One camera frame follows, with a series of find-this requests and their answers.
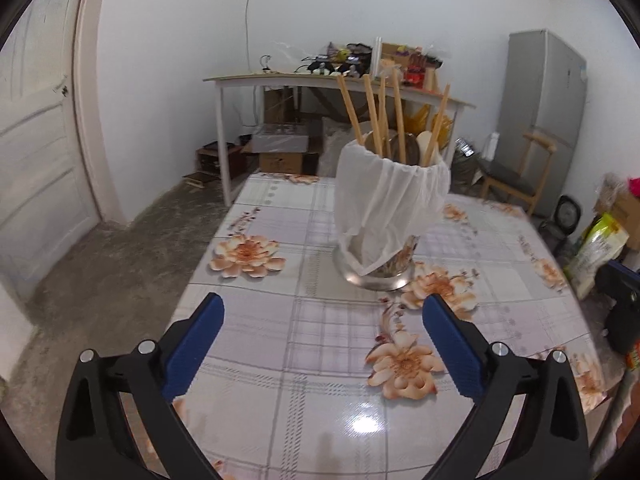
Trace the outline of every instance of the chair backrest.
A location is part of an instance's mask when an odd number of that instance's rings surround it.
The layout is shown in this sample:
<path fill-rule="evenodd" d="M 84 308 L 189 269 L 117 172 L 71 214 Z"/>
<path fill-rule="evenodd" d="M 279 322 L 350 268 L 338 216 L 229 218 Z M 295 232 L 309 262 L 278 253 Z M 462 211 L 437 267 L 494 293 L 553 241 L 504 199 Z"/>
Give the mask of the chair backrest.
<path fill-rule="evenodd" d="M 545 137 L 541 134 L 538 133 L 533 133 L 533 132 L 526 132 L 524 134 L 522 134 L 522 136 L 527 139 L 529 142 L 527 143 L 527 147 L 524 150 L 524 153 L 522 154 L 522 159 L 520 160 L 520 167 L 518 168 L 518 174 L 520 176 L 522 176 L 522 172 L 524 171 L 524 169 L 527 166 L 527 159 L 529 158 L 529 153 L 531 151 L 531 145 L 535 142 L 537 145 L 541 146 L 544 150 L 546 150 L 546 152 L 548 153 L 547 158 L 546 158 L 546 164 L 545 164 L 545 169 L 542 171 L 542 176 L 540 177 L 540 180 L 538 182 L 538 187 L 536 189 L 536 195 L 540 194 L 542 192 L 542 189 L 545 185 L 546 182 L 546 178 L 548 177 L 549 174 L 549 169 L 550 169 L 550 165 L 551 165 L 551 155 L 553 155 L 558 148 L 556 147 L 556 144 L 549 139 L 548 137 Z"/>

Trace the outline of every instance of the white door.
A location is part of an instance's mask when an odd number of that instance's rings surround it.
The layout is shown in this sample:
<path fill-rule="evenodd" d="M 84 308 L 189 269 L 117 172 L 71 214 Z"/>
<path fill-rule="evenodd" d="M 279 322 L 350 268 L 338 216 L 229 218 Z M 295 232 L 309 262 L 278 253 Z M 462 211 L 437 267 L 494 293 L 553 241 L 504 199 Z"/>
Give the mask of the white door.
<path fill-rule="evenodd" d="M 0 272 L 22 298 L 98 222 L 80 154 L 79 0 L 33 0 L 0 51 Z"/>

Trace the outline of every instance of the white cloth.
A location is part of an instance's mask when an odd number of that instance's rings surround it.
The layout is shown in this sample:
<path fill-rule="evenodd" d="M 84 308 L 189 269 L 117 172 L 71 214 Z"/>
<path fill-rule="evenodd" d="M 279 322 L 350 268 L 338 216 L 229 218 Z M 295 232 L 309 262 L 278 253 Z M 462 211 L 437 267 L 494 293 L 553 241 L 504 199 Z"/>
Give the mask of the white cloth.
<path fill-rule="evenodd" d="M 438 154 L 428 168 L 380 158 L 356 141 L 340 154 L 335 183 L 338 245 L 364 276 L 391 259 L 410 235 L 442 217 L 451 175 Z"/>

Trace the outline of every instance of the gray refrigerator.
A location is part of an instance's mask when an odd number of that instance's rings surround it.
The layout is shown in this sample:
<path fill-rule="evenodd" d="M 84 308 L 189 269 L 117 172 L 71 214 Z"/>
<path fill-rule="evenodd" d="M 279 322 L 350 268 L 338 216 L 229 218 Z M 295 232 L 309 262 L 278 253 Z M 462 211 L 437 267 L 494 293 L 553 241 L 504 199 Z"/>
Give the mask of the gray refrigerator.
<path fill-rule="evenodd" d="M 522 134 L 539 131 L 558 147 L 535 213 L 556 208 L 578 141 L 587 91 L 586 62 L 548 30 L 511 34 L 498 120 L 497 162 L 517 171 L 526 147 Z M 547 153 L 533 145 L 523 177 L 537 187 Z"/>

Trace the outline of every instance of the floor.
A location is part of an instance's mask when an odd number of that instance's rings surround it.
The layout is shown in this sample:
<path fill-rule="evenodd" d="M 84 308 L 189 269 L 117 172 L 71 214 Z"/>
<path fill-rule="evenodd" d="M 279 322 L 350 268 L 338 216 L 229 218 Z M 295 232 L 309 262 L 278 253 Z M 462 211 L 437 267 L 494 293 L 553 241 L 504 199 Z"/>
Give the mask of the floor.
<path fill-rule="evenodd" d="M 219 184 L 182 184 L 127 229 L 98 225 L 40 284 L 27 310 L 44 328 L 0 408 L 47 477 L 54 477 L 58 421 L 79 353 L 123 354 L 159 338 L 225 213 Z"/>

